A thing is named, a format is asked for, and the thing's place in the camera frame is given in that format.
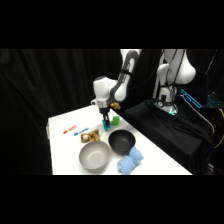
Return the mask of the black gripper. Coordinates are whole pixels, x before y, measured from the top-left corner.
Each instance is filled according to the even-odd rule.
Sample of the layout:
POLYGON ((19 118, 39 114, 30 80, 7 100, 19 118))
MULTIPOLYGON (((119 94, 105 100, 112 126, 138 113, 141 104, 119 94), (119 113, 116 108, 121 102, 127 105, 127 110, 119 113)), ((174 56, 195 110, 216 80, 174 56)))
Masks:
MULTIPOLYGON (((103 115, 103 116, 107 116, 110 112, 110 107, 106 107, 106 108, 99 108, 99 111, 100 113, 103 115)), ((105 123, 105 118, 103 117, 103 125, 105 126, 106 123, 105 123)), ((107 125, 110 125, 110 118, 109 116, 107 117, 107 125)))

